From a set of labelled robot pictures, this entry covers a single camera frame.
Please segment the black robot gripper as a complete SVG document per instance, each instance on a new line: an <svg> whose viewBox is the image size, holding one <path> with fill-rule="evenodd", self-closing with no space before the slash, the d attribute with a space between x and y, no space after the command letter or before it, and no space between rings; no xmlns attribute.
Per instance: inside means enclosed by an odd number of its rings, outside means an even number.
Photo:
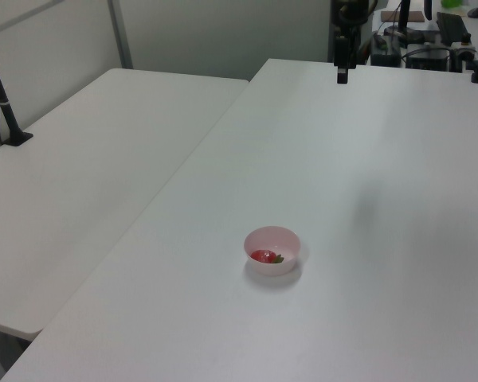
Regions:
<svg viewBox="0 0 478 382"><path fill-rule="evenodd" d="M335 2L334 65L337 68L338 84L347 84L348 67L356 67L358 37L368 18L368 0Z"/></svg>

